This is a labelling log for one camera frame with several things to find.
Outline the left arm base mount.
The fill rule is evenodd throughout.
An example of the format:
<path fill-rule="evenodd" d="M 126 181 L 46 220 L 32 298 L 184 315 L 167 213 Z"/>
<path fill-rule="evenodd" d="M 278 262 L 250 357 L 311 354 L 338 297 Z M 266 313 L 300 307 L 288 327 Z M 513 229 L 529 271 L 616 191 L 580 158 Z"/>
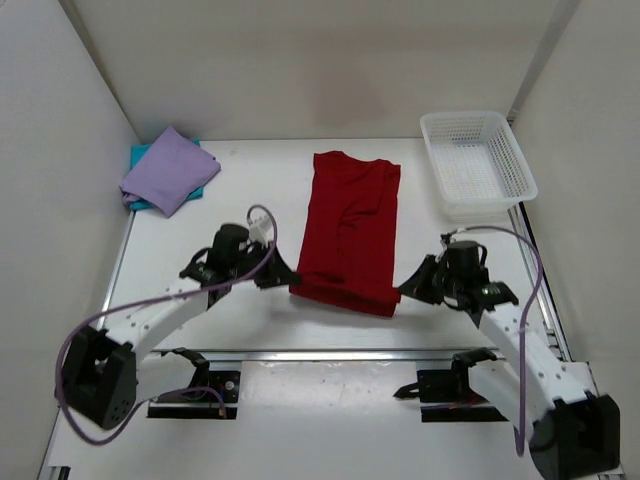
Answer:
<path fill-rule="evenodd" d="M 176 348 L 171 355 L 194 368 L 189 383 L 149 402 L 147 417 L 172 420 L 235 420 L 241 385 L 239 366 L 211 366 L 201 353 Z"/>

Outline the purple t-shirt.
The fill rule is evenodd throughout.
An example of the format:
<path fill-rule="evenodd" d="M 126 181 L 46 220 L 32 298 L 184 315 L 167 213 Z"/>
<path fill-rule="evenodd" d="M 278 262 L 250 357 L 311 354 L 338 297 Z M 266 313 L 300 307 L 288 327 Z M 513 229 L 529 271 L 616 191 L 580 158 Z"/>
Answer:
<path fill-rule="evenodd" d="M 122 201 L 129 208 L 147 203 L 171 217 L 221 170 L 213 155 L 169 126 L 121 181 Z"/>

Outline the teal t-shirt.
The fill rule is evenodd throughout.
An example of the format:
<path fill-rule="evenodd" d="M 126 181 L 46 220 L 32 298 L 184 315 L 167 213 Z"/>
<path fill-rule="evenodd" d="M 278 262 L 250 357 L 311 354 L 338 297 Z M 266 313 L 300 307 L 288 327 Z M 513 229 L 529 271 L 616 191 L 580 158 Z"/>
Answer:
<path fill-rule="evenodd" d="M 219 172 L 214 157 L 195 142 L 192 148 L 134 145 L 130 149 L 129 172 L 119 185 L 122 202 L 132 211 L 156 209 L 173 215 L 186 201 L 203 196 L 210 174 Z"/>

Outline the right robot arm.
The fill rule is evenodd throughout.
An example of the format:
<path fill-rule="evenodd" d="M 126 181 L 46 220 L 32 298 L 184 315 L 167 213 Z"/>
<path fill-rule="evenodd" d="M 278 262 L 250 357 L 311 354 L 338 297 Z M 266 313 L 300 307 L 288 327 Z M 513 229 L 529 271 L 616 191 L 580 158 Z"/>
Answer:
<path fill-rule="evenodd" d="M 545 479 L 578 479 L 620 465 L 620 409 L 576 378 L 528 326 L 526 311 L 485 265 L 487 249 L 454 241 L 428 255 L 398 288 L 401 295 L 463 312 L 493 344 L 457 353 L 449 390 L 480 397 L 514 427 Z"/>

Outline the red t-shirt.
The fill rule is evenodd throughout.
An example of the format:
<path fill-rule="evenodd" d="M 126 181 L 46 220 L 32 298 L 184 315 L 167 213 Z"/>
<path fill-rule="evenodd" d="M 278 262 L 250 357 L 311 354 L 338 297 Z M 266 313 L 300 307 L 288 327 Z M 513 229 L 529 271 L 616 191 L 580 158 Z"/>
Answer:
<path fill-rule="evenodd" d="M 401 167 L 342 151 L 316 153 L 295 296 L 390 318 Z"/>

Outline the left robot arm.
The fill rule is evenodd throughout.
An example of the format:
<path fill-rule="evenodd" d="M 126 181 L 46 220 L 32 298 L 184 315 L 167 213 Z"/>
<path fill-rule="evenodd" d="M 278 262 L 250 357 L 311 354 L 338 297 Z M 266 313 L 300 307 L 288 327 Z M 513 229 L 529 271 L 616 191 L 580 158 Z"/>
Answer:
<path fill-rule="evenodd" d="M 163 395 L 224 402 L 211 385 L 209 363 L 186 347 L 157 347 L 211 309 L 232 288 L 251 281 L 261 290 L 299 281 L 282 259 L 270 216 L 246 225 L 225 223 L 160 297 L 120 307 L 124 319 L 96 328 L 82 322 L 56 360 L 55 396 L 63 415 L 78 413 L 104 431 L 120 431 L 145 401 Z"/>

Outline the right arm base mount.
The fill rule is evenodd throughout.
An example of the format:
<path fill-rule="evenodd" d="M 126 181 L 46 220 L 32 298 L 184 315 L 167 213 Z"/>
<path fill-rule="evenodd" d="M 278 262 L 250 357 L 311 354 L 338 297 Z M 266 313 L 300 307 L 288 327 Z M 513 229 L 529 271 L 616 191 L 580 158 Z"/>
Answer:
<path fill-rule="evenodd" d="M 507 419 L 480 394 L 471 389 L 469 372 L 498 357 L 488 348 L 477 348 L 453 355 L 448 369 L 422 369 L 417 380 L 401 386 L 393 397 L 418 399 L 422 423 L 494 423 Z"/>

